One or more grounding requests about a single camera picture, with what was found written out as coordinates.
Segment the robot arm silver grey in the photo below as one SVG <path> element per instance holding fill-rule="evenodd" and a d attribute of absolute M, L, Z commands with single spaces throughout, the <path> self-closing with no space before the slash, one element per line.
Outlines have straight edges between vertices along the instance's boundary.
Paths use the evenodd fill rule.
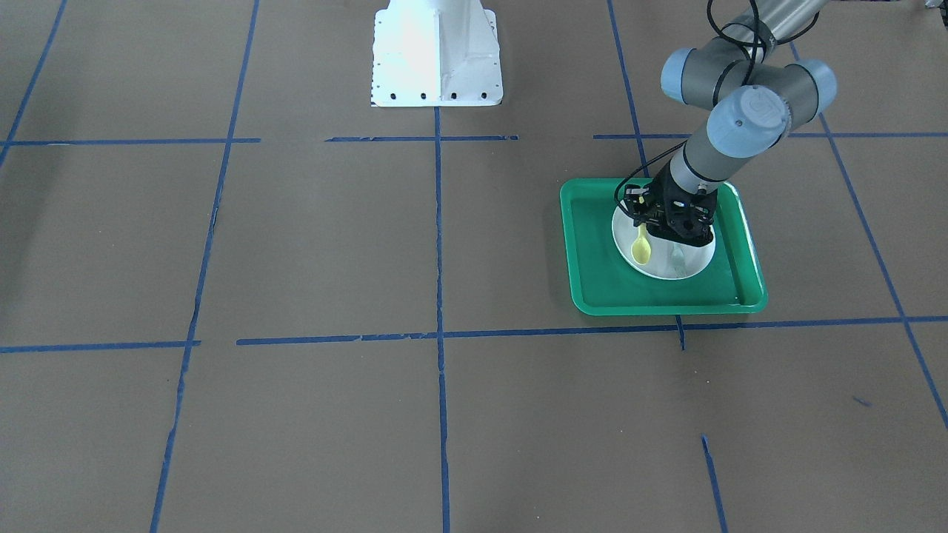
<path fill-rule="evenodd" d="M 838 81 L 819 60 L 766 64 L 776 48 L 808 31 L 822 1 L 752 1 L 700 48 L 676 50 L 661 71 L 668 98 L 708 112 L 643 189 L 622 199 L 653 238 L 712 243 L 718 189 L 752 158 L 808 124 L 832 104 Z"/>

